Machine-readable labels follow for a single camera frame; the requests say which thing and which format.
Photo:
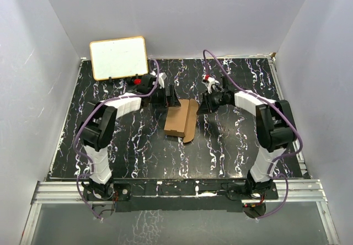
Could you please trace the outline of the brown cardboard box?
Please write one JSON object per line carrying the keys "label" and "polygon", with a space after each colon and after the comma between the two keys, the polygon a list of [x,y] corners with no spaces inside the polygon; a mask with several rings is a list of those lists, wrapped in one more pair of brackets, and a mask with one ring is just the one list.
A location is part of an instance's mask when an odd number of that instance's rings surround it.
{"label": "brown cardboard box", "polygon": [[195,99],[179,101],[181,106],[168,108],[164,133],[167,136],[182,138],[183,143],[190,143],[195,137],[199,104]]}

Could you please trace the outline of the red black stamp toy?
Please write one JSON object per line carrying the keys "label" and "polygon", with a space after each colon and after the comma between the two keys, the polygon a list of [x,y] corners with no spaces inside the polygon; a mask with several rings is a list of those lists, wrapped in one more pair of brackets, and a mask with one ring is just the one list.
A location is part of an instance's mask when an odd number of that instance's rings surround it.
{"label": "red black stamp toy", "polygon": [[127,83],[131,86],[139,85],[142,81],[142,76],[136,74],[133,77],[129,77]]}

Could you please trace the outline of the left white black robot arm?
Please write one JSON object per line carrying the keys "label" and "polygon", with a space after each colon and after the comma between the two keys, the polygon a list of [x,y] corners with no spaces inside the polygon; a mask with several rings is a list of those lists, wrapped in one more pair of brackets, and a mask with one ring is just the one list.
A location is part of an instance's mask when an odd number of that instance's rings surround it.
{"label": "left white black robot arm", "polygon": [[108,146],[110,145],[116,120],[129,113],[139,111],[152,104],[157,109],[180,107],[174,85],[166,90],[165,73],[145,74],[133,81],[134,86],[124,94],[100,102],[89,103],[92,108],[81,123],[75,142],[81,142],[83,155],[89,161],[89,183],[102,200],[109,200],[114,193],[110,184],[112,172],[109,167]]}

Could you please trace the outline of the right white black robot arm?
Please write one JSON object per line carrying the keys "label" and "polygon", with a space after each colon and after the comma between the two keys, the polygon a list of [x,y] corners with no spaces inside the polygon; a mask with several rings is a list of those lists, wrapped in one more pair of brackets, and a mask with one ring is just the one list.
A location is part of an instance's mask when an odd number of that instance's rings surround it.
{"label": "right white black robot arm", "polygon": [[207,90],[202,94],[198,115],[214,113],[223,105],[232,105],[255,116],[256,137],[260,147],[242,187],[242,194],[258,199],[271,188],[276,157],[282,155],[297,138],[293,131],[295,124],[289,102],[267,99],[250,90],[231,90],[225,76],[222,77],[221,87],[209,75],[202,77],[202,83]]}

